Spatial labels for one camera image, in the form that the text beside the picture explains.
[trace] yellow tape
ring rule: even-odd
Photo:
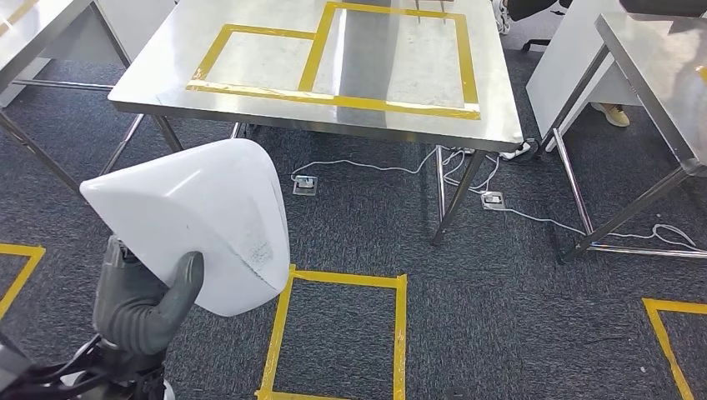
[[[295,39],[308,39],[314,40],[314,33],[302,32],[302,31],[292,31],[289,29],[277,29],[274,27],[251,27],[249,25],[226,25],[231,33],[241,32],[241,33],[255,33],[258,35],[267,36],[280,36],[283,38],[295,38]]]
[[[228,28],[228,25],[223,25],[221,32],[219,32],[216,37],[216,40],[213,41],[213,44],[208,48],[206,55],[203,56],[203,60],[197,67],[197,71],[194,73],[192,79],[206,79],[206,76],[211,72],[211,68],[213,68],[218,56],[221,55],[221,52],[226,47],[226,43],[228,43],[230,38],[231,30]]]
[[[395,342],[393,346],[393,400],[405,399],[405,346],[408,325],[408,276],[396,279]]]
[[[655,331],[655,336],[658,337],[658,343],[663,349],[663,354],[668,358],[668,363],[670,364],[670,371],[673,373],[673,378],[675,379],[675,385],[678,387],[680,396],[683,400],[694,400],[692,392],[689,390],[689,385],[684,377],[678,360],[673,353],[673,349],[670,346],[670,340],[668,338],[668,331],[665,330],[665,325],[663,321],[660,320],[660,311],[669,311],[677,313],[693,313],[693,314],[707,314],[707,304],[698,304],[693,302],[672,302],[667,300],[656,300],[653,298],[643,298],[643,304],[645,310],[648,313],[648,319],[651,325],[653,325],[653,330]]]
[[[352,275],[350,273],[335,273],[321,271],[295,271],[295,278],[324,283],[341,283],[344,285],[372,286],[376,288],[398,287],[398,279],[394,277],[371,277],[367,275]]]
[[[327,44],[327,37],[333,21],[333,14],[336,12],[337,3],[327,2],[322,11],[322,18],[319,20],[317,32],[314,34],[312,48],[309,50],[307,62],[304,64],[302,77],[299,79],[298,90],[300,92],[311,92],[314,87],[314,79],[317,77],[319,64],[322,62],[324,45]]]
[[[42,259],[45,252],[46,250],[44,247],[19,246],[17,244],[0,243],[0,254],[29,257],[29,260],[27,260],[24,264],[23,269],[15,278],[13,284],[10,285],[8,291],[5,292],[3,299],[0,300],[0,319],[5,316],[5,313],[10,308],[10,305],[15,300],[15,297],[18,293],[20,293],[20,290],[22,290],[24,284],[27,283],[29,276],[32,275],[34,268],[39,263],[39,260]]]
[[[457,53],[459,54],[459,72],[462,78],[462,93],[465,103],[478,103],[476,81],[474,80],[474,64],[471,61],[471,45],[469,44],[469,29],[466,17],[454,14],[454,28],[457,31]]]
[[[267,400],[346,400],[346,399],[338,398],[338,397],[321,397],[321,396],[311,396],[308,394],[296,394],[296,393],[285,393],[285,392],[265,393],[263,391],[257,391],[255,394],[258,395],[258,399],[262,398],[262,399],[267,399]]]
[[[283,344],[285,319],[289,307],[289,298],[292,295],[292,284],[295,278],[312,282],[342,283],[348,285],[371,286],[377,288],[395,289],[395,332],[393,347],[393,399],[405,399],[405,346],[407,331],[407,301],[408,301],[408,276],[399,277],[372,277],[367,275],[353,275],[347,273],[298,271],[294,264],[290,265],[289,278],[285,289],[280,293],[278,309],[275,312],[273,334],[270,336],[268,356],[265,359],[263,381],[260,389],[255,391],[258,400],[343,400],[338,397],[321,397],[308,394],[295,394],[274,392],[275,370],[278,367],[280,347]]]
[[[694,70],[699,74],[699,77],[702,78],[702,80],[707,83],[707,68],[700,65],[699,67],[695,68]]]
[[[449,18],[454,20],[457,36],[457,51],[459,53],[459,71],[462,80],[462,93],[464,95],[464,107],[443,107],[415,104],[411,102],[391,102],[374,98],[334,96],[329,94],[319,94],[311,92],[314,80],[322,61],[324,45],[327,42],[329,30],[331,29],[333,15],[337,8],[352,11],[403,14],[431,18]],[[226,46],[233,32],[256,33],[263,35],[282,36],[287,38],[300,38],[312,40],[312,48],[309,51],[307,62],[304,65],[302,77],[300,78],[298,91],[271,89],[267,87],[248,87],[227,83],[206,82],[208,73],[213,68],[216,60]],[[192,80],[186,87],[187,90],[194,90],[209,93],[236,94],[241,96],[251,96],[256,98],[273,98],[287,100],[290,102],[323,104],[335,107],[358,108],[369,111],[412,113],[420,115],[433,115],[436,117],[462,118],[469,120],[479,120],[479,99],[476,92],[476,82],[474,81],[474,65],[471,59],[469,47],[469,31],[466,24],[466,17],[463,14],[437,11],[408,10],[402,8],[369,6],[354,3],[327,2],[322,11],[316,33],[290,31],[287,29],[275,29],[269,27],[251,27],[246,25],[224,25],[221,32],[213,41],[211,48],[207,51]]]
[[[352,2],[328,2],[327,5],[333,4],[336,8],[344,8],[351,11],[362,11],[367,13],[381,13],[381,14],[398,14],[398,15],[411,15],[413,17],[429,17],[429,18],[454,18],[457,16],[464,16],[462,14],[453,14],[451,12],[440,12],[440,11],[425,11],[425,10],[410,10],[407,8],[392,8],[392,7],[380,7],[380,6],[370,6],[368,4],[357,4]]]
[[[466,108],[427,106],[411,102],[390,102],[375,98],[334,96],[313,92],[297,92],[283,89],[268,89],[266,87],[250,87],[231,85],[227,83],[212,83],[201,80],[189,81],[187,90],[210,93],[240,94],[254,98],[274,98],[290,102],[322,104],[326,106],[359,108],[369,111],[384,111],[435,115],[438,117],[462,118],[478,120],[481,118],[478,104],[466,104]]]
[[[280,357],[280,346],[283,344],[283,334],[285,331],[285,320],[289,307],[289,297],[292,293],[292,281],[294,275],[294,264],[289,266],[289,278],[285,289],[280,293],[278,300],[278,311],[275,312],[275,322],[273,322],[273,334],[270,336],[268,346],[268,356],[265,358],[265,369],[263,370],[263,381],[260,383],[260,390],[255,393],[258,400],[272,398],[273,385],[275,384],[275,369],[278,367]]]
[[[10,30],[10,27],[13,24],[18,23],[20,18],[29,13],[29,10],[31,10],[37,3],[39,3],[39,0],[25,0],[25,2],[17,10],[15,10],[15,12],[13,12],[8,19],[5,20],[5,23],[0,23],[0,36]]]

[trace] power cord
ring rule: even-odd
[[[462,156],[462,157],[461,157],[461,160],[459,161],[459,164],[457,164],[457,166],[454,167],[451,171],[446,172],[446,173],[444,174],[444,176],[443,176],[445,183],[447,183],[448,185],[457,187],[457,186],[459,185],[459,181],[452,179],[451,177],[449,177],[449,175],[452,174],[452,173],[454,173],[454,172],[456,172],[457,170],[459,170],[459,169],[464,165],[464,157],[465,157],[465,155],[466,155],[466,151],[463,150],[463,149],[462,149],[462,150],[455,151],[455,150],[452,150],[452,149],[450,149],[450,148],[448,148],[448,147],[443,147],[443,148],[444,148],[445,150],[452,151],[453,153],[452,153],[452,155],[450,155],[449,157],[445,158],[445,159],[442,161],[442,165],[449,165],[449,163],[450,163],[454,158],[456,158],[456,157],[459,156],[459,155]],[[361,162],[355,162],[355,161],[351,161],[351,160],[314,161],[314,162],[310,162],[309,164],[304,165],[304,166],[302,166],[302,167],[299,167],[299,168],[295,169],[294,171],[292,171],[292,172],[290,173],[290,178],[294,181],[294,180],[295,180],[295,179],[294,179],[294,174],[295,174],[295,173],[298,173],[299,171],[302,171],[303,169],[312,167],[313,165],[332,165],[332,164],[340,164],[340,163],[347,163],[347,164],[354,165],[354,166],[356,166],[356,167],[373,168],[373,169],[376,169],[376,170],[378,170],[378,171],[402,171],[402,172],[404,172],[404,173],[410,173],[410,174],[413,174],[413,175],[414,175],[414,174],[419,173],[419,172],[422,170],[422,167],[424,166],[424,164],[429,160],[430,157],[432,157],[432,156],[435,154],[436,151],[437,151],[437,150],[436,150],[436,148],[435,148],[432,152],[430,152],[427,156],[425,156],[425,158],[422,160],[422,162],[421,162],[421,163],[418,165],[418,167],[417,167],[416,169],[414,169],[414,170],[410,170],[410,169],[403,168],[403,167],[378,167],[378,166],[375,166],[375,165],[364,164],[364,163],[361,163]],[[489,183],[491,182],[491,179],[496,175],[496,172],[499,170],[499,165],[500,165],[499,156],[497,156],[496,158],[493,158],[493,157],[490,157],[490,156],[486,156],[486,158],[487,158],[490,162],[494,163],[495,165],[494,165],[494,169],[491,171],[491,173],[489,174],[489,176],[488,176],[483,182],[481,182],[479,185],[472,186],[472,187],[469,188],[469,191],[470,191],[470,192],[476,193],[476,194],[478,194],[478,195],[481,195],[482,192],[480,192],[480,191],[478,191],[478,190],[476,190],[476,189],[480,189],[481,187],[483,187],[483,188],[484,188],[484,191],[487,192],[487,191],[489,190]],[[582,235],[582,236],[586,236],[586,233],[585,233],[585,232],[582,232],[582,231],[580,231],[579,229],[576,229],[576,228],[574,228],[574,227],[570,227],[570,226],[568,226],[568,225],[565,225],[565,224],[563,224],[563,223],[561,223],[561,222],[557,222],[557,221],[555,221],[555,220],[553,220],[553,219],[551,219],[551,218],[538,218],[538,217],[533,217],[533,216],[531,216],[531,215],[525,214],[525,213],[520,212],[520,211],[518,211],[518,210],[514,210],[514,209],[512,209],[512,208],[494,208],[494,209],[491,209],[490,211],[498,211],[498,212],[502,212],[502,213],[511,213],[511,212],[512,212],[512,213],[517,214],[517,215],[519,215],[520,217],[523,217],[523,218],[527,218],[527,219],[530,219],[530,220],[533,220],[533,221],[536,221],[536,222],[539,222],[539,223],[553,223],[554,225],[556,225],[556,226],[558,226],[558,227],[560,227],[560,228],[567,229],[567,230],[569,230],[569,231],[571,231],[571,232],[578,233],[579,235]],[[689,244],[683,243],[683,242],[674,242],[674,241],[671,241],[671,240],[669,240],[669,239],[666,239],[665,237],[660,236],[660,234],[658,233],[658,229],[659,229],[659,228],[667,229],[667,230],[671,231],[672,233],[675,233],[675,234],[681,236],[681,237],[682,237],[683,239],[685,239]],[[687,233],[683,232],[683,231],[680,230],[678,227],[674,227],[674,226],[672,226],[672,225],[667,225],[667,224],[664,224],[664,223],[656,223],[656,224],[653,226],[653,228],[651,229],[651,231],[652,231],[652,234],[650,234],[649,236],[636,235],[636,234],[633,234],[633,233],[614,233],[614,232],[609,233],[609,235],[610,235],[610,236],[615,236],[615,237],[618,237],[618,238],[621,238],[621,237],[622,237],[622,238],[638,238],[638,239],[645,239],[645,240],[652,239],[652,238],[657,238],[657,239],[659,239],[660,241],[662,241],[662,242],[664,242],[664,243],[672,244],[672,245],[675,245],[675,246],[682,246],[682,247],[688,248],[688,249],[693,250],[693,251],[696,251],[696,252],[704,252],[704,251],[707,251],[707,250],[703,250],[703,249],[697,248],[697,244],[687,235]]]

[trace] shoe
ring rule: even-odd
[[[624,109],[617,104],[603,104],[601,102],[593,102],[592,108],[604,113],[606,120],[615,127],[626,128],[631,124],[629,117],[626,116]]]
[[[496,28],[502,35],[508,35],[510,31],[510,16],[508,9],[504,5],[504,0],[491,0],[491,7],[494,9],[494,17],[496,17]]]

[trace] gray carpet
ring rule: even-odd
[[[521,123],[537,137],[524,85],[537,53],[506,52]],[[43,78],[114,82],[120,70],[54,62]],[[7,111],[90,178],[131,117],[104,94],[29,88]],[[611,127],[589,109],[569,132],[569,150],[590,210],[605,221],[677,165],[648,116]],[[183,142],[226,138],[220,122],[173,120]],[[350,158],[415,168],[430,146],[261,127],[250,133],[287,174],[314,160]],[[147,122],[121,167],[167,153]],[[0,136],[0,243],[41,244],[47,254],[2,329],[38,361],[69,357],[92,334],[93,291],[108,230],[30,154]],[[490,162],[483,173],[490,171]],[[317,166],[316,197],[291,194],[282,178],[292,261],[298,268],[393,277],[409,275],[407,397],[444,398],[451,387],[477,399],[642,398],[679,393],[641,297],[707,303],[703,262],[588,253],[571,264],[558,252],[577,238],[513,214],[484,211],[469,196],[442,247],[429,239],[437,219],[434,168],[419,175],[348,165]],[[556,154],[504,163],[491,188],[524,213],[579,226]],[[703,182],[687,182],[622,232],[672,223],[707,247]],[[17,268],[0,256],[0,270]],[[8,279],[0,274],[0,280]],[[171,347],[168,379],[181,398],[253,398],[263,376],[276,302],[233,318],[195,307]],[[391,397],[391,291],[296,282],[275,389],[358,399]],[[697,398],[704,379],[705,317],[663,313],[673,348]]]

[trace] stainless steel table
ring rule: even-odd
[[[113,88],[111,86],[90,83],[14,81],[15,77],[87,8],[90,8],[98,18],[118,57],[125,66],[128,66],[130,64],[128,55],[113,34],[100,9],[92,0],[0,0],[0,92],[13,83],[25,86],[110,91]],[[136,117],[125,138],[118,145],[101,173],[106,173],[113,168],[143,117],[144,115]],[[170,148],[173,151],[181,150],[182,146],[169,127],[167,120],[164,117],[154,118]],[[80,195],[78,183],[2,111],[0,111],[0,127],[35,154],[62,182]]]
[[[477,149],[523,141],[488,0],[182,0],[108,98],[120,111]]]
[[[599,16],[597,30],[604,46],[564,105],[545,137],[558,143],[586,236],[563,255],[569,261],[585,250],[687,258],[707,258],[707,252],[610,246],[599,243],[656,199],[689,177],[707,175],[707,20],[624,12]],[[594,228],[582,199],[558,127],[611,52],[680,166],[616,214]]]

